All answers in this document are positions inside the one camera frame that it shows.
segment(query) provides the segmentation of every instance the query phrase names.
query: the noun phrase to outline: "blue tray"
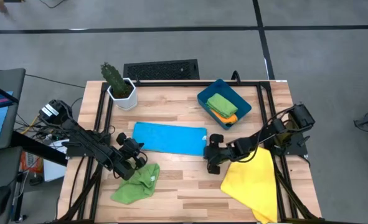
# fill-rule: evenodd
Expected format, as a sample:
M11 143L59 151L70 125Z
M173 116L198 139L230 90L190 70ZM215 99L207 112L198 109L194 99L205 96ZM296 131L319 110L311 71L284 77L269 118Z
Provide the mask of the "blue tray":
M243 118L251 109L252 106L248 104L242 97L238 95L227 83L225 83L222 79L218 79L213 84L209 85L205 90L201 91L197 95L197 100L199 104L213 117L216 122L218 122L222 128L225 130L230 129L234 124L224 124L221 120L216 117L215 114L210 110L210 108L206 105L207 100L212 97L214 94L219 93L225 99L229 100L233 105L238 108L238 111L235 113L238 117L238 121Z

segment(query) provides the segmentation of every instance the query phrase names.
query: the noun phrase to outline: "green towel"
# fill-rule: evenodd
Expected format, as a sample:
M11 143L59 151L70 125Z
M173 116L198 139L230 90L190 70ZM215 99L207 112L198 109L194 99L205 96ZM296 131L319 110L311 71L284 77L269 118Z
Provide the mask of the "green towel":
M111 196L116 202L129 204L153 195L160 167L157 164L145 165L135 171L129 180L122 180L119 189Z
M235 105L218 93L210 97L206 104L224 118L229 118L238 111Z

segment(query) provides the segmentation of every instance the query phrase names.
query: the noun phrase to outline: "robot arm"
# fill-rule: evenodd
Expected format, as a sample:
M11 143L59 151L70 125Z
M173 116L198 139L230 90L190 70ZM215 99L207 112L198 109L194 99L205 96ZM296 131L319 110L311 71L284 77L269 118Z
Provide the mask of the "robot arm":
M40 111L39 118L46 125L64 133L69 142L63 145L69 151L80 151L86 156L93 156L103 167L113 170L121 178L128 180L135 172L135 169L143 167L146 161L138 157L143 143L137 143L134 139L127 138L124 133L120 133L117 141L122 147L117 150L109 146L110 135L98 133L96 131L84 130L73 118L72 109L61 100L51 100ZM133 168L128 159L133 158L136 167Z
M288 114L289 120L282 121L281 118ZM255 151L259 144L268 139L273 139L275 147L280 153L284 153L290 147L304 145L309 138L303 137L301 133L310 130L315 120L308 112L305 105L294 105L291 108L277 113L268 122L250 137L238 138L228 142L226 147L219 147L223 143L224 137L221 134L212 134L210 144L204 148L204 159L207 159L207 171L210 174L220 174L219 164L225 161L248 162L242 159Z

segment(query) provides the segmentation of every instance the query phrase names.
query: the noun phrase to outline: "wooden tabletop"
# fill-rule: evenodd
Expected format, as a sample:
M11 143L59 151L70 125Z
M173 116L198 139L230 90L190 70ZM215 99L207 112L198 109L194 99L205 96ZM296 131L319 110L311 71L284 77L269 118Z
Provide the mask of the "wooden tabletop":
M270 81L276 111L292 106L287 82ZM87 82L78 122L85 129L93 129L100 97L101 81ZM197 94L204 86L194 87L138 87L138 105L130 111L113 107L111 125L116 128L112 142L119 148L115 139L120 132L131 136L137 121L180 126L205 127L207 135L223 134L224 141L250 136L262 126L257 91L254 86L235 86L233 89L245 99L252 110L228 131L222 129L198 104ZM267 94L264 100L268 116ZM101 127L105 122L107 100L105 99L101 117ZM221 174L208 174L206 161L200 156L186 156L162 152L145 151L148 164L158 163L161 171L156 190L152 197L139 200L130 205L114 202L111 195L119 187L120 179L103 170L99 192L96 222L255 222L252 211L221 192L220 184L229 162L221 165ZM316 216L321 216L314 184L308 164L298 156L287 156L293 190ZM58 216L68 209L73 178L80 158L69 160L64 184L60 193ZM78 173L73 201L83 186L87 159ZM287 217L290 207L287 195L282 189ZM84 218L88 218L92 191L87 198Z

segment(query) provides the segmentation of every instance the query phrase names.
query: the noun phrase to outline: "yellow towel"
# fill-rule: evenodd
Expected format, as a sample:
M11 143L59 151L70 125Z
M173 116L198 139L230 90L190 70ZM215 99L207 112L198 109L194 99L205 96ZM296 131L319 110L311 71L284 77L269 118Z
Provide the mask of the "yellow towel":
M268 150L259 147L252 161L231 163L221 190L251 208L258 221L278 222L275 175Z
M224 118L223 116L221 116L218 112L216 112L213 109L210 109L211 112L213 112L219 119L221 122L223 122L224 124L235 124L235 122L238 121L238 117L233 114L231 115L229 118Z

